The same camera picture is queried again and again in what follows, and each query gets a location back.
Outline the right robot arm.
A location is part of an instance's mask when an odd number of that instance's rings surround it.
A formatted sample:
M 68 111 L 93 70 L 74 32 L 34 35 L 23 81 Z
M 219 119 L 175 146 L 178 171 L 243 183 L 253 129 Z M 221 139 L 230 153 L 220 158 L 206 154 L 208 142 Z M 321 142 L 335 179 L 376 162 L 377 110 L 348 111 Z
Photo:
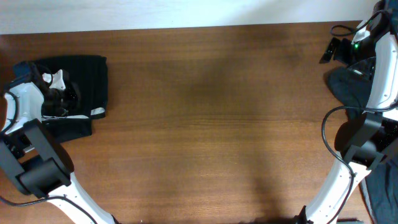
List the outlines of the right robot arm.
M 335 157 L 331 171 L 317 196 L 292 223 L 338 223 L 353 190 L 397 154 L 397 1 L 377 2 L 368 20 L 332 37 L 320 63 L 337 60 L 353 70 L 367 62 L 373 78 L 370 96 L 366 106 L 359 108 L 361 116 L 340 127 L 335 145 L 325 145 Z

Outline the dark green shorts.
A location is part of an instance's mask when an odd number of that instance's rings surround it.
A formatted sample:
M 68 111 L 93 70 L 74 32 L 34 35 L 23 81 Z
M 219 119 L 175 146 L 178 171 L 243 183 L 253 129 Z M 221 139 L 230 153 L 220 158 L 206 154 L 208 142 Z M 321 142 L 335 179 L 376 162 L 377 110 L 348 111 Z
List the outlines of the dark green shorts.
M 100 55 L 64 55 L 34 60 L 52 73 L 63 70 L 66 82 L 78 85 L 81 108 L 66 117 L 45 116 L 50 119 L 101 119 L 106 116 L 108 104 L 108 67 L 106 57 Z

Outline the dark grey clothes pile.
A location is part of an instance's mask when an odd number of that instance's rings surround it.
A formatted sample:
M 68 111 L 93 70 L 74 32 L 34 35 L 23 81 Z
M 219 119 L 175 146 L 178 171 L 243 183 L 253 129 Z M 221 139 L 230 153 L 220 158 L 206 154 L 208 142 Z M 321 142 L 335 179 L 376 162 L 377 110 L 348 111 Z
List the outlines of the dark grey clothes pile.
M 323 76 L 333 96 L 345 106 L 365 107 L 372 81 L 336 67 Z M 397 157 L 376 167 L 361 183 L 366 209 L 373 223 L 397 224 Z

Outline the folded black shorts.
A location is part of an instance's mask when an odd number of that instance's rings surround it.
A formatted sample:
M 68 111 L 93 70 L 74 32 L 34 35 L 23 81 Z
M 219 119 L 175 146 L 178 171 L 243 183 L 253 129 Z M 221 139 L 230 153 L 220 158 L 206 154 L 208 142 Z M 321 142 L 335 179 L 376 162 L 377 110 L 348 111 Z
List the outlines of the folded black shorts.
M 91 119 L 52 119 L 42 124 L 58 143 L 92 135 Z

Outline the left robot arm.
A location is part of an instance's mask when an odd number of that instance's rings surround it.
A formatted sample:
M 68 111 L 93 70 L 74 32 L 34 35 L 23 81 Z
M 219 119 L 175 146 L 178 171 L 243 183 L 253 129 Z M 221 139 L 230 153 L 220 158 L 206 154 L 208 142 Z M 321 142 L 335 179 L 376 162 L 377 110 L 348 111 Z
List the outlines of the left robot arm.
M 44 96 L 30 83 L 5 87 L 7 115 L 1 130 L 1 169 L 15 188 L 48 202 L 73 223 L 117 223 L 80 185 L 71 157 L 42 124 Z

